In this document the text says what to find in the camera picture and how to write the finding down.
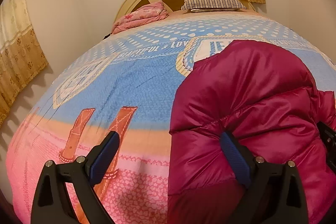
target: down jacket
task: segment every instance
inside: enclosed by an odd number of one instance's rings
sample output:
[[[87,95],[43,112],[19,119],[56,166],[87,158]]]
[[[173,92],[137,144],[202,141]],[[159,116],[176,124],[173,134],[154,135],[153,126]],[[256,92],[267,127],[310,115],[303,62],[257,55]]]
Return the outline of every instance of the down jacket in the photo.
[[[296,163],[317,224],[336,197],[318,121],[335,128],[334,92],[317,90],[304,63],[281,47],[237,40],[196,62],[172,107],[168,223],[225,223],[237,206],[245,189],[219,143],[228,130],[255,156]]]

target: bedspread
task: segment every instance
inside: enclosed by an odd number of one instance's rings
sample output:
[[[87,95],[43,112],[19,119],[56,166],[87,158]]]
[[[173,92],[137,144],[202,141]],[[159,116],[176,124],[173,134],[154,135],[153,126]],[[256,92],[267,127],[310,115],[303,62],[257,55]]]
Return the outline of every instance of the bedspread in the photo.
[[[44,163],[69,162],[117,131],[121,145],[95,190],[117,224],[166,223],[176,89],[196,61],[235,39],[281,46],[312,72],[319,90],[336,90],[329,58],[287,27],[260,15],[198,13],[120,32],[71,64],[23,121],[9,145],[6,167],[13,205],[30,223],[35,187]],[[85,223],[72,185],[71,201]],[[327,209],[308,204],[309,215]]]

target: black clamp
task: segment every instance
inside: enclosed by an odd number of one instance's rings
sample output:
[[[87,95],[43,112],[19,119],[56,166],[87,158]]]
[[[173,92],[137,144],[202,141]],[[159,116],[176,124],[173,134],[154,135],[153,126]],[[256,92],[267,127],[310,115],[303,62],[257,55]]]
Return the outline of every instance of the black clamp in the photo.
[[[317,127],[327,149],[327,165],[336,174],[336,132],[322,122],[318,122]]]
[[[254,157],[228,132],[221,148],[246,193],[227,224],[307,224],[308,210],[302,182],[293,161],[272,164]]]
[[[111,131],[100,145],[74,162],[55,164],[49,160],[41,172],[31,210],[32,224],[79,224],[66,188],[72,183],[91,224],[115,224],[101,204],[93,186],[103,179],[119,148],[118,133]]]

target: pink floral cloth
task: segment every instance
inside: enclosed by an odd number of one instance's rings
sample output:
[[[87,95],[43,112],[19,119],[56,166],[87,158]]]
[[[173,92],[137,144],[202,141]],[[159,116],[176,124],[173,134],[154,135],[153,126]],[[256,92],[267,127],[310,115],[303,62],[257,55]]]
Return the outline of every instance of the pink floral cloth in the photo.
[[[125,31],[130,28],[142,26],[151,22],[165,19],[168,16],[162,1],[144,5],[138,10],[119,18],[112,27],[112,34]]]

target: metal rivet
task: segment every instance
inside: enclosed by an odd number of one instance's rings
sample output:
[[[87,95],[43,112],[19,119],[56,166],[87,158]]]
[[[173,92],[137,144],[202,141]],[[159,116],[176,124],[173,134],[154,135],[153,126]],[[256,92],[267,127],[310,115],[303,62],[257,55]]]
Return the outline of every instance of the metal rivet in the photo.
[[[50,167],[53,165],[53,161],[52,160],[48,160],[46,163],[45,163],[45,166],[46,167]]]
[[[84,161],[85,161],[85,157],[84,156],[79,156],[78,158],[76,158],[76,162],[78,162],[79,164],[81,164]]]
[[[255,161],[259,164],[262,164],[265,162],[265,159],[261,156],[255,157]]]
[[[293,162],[292,160],[290,160],[288,162],[288,165],[289,165],[289,167],[295,167],[295,162]]]

